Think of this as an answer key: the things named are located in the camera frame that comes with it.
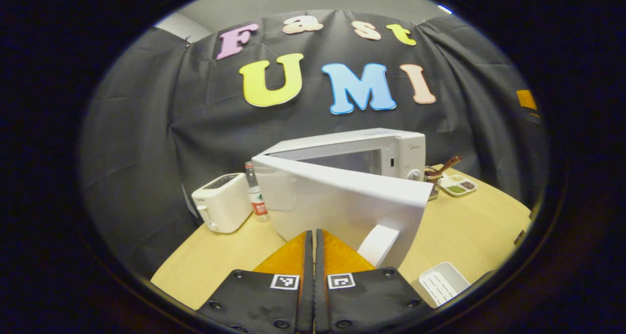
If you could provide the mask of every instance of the bottle label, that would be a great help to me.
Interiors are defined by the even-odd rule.
[[[266,203],[263,202],[263,196],[260,192],[250,193],[248,194],[248,197],[250,198],[250,203],[252,203],[254,214],[256,214],[257,216],[261,216],[268,213],[268,210],[266,209]]]

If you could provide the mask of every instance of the microwave control knob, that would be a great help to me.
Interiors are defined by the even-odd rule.
[[[422,174],[418,169],[412,170],[409,172],[409,175],[406,176],[409,180],[413,181],[421,181]]]

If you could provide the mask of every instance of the black cloth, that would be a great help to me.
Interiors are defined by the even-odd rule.
[[[313,15],[319,31],[282,32],[284,20]],[[354,33],[369,22],[378,41]],[[462,156],[456,169],[532,207],[545,183],[547,142],[536,111],[516,91],[530,89],[508,58],[453,15],[415,25],[385,16],[316,10],[264,17],[241,53],[215,60],[224,31],[191,46],[160,29],[135,42],[103,81],[89,108],[83,137],[87,205],[111,247],[151,276],[193,232],[188,194],[282,140],[384,127],[421,132],[426,163]],[[399,42],[388,24],[411,31],[416,46]],[[284,85],[276,58],[302,53],[302,90],[267,108],[244,99],[239,69],[268,60],[268,89]],[[367,107],[335,115],[323,65],[343,63],[359,78],[366,64],[386,66],[397,107]],[[434,104],[416,104],[402,64],[420,65]]]

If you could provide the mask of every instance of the brown utensil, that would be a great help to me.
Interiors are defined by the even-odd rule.
[[[441,173],[443,173],[445,170],[451,168],[452,166],[454,166],[456,163],[460,162],[461,160],[462,160],[462,158],[460,156],[453,156],[438,171],[434,171],[434,172],[432,172],[432,171],[425,171],[424,174],[426,176],[441,175]]]

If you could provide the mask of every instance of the blue letter m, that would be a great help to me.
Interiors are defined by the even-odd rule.
[[[373,98],[369,106],[372,109],[384,111],[396,107],[385,80],[387,68],[384,65],[367,64],[360,80],[344,64],[327,64],[322,66],[322,71],[330,76],[333,85],[335,96],[335,103],[331,106],[333,114],[345,114],[354,110],[354,105],[348,102],[348,93],[362,111],[367,107],[370,92]]]

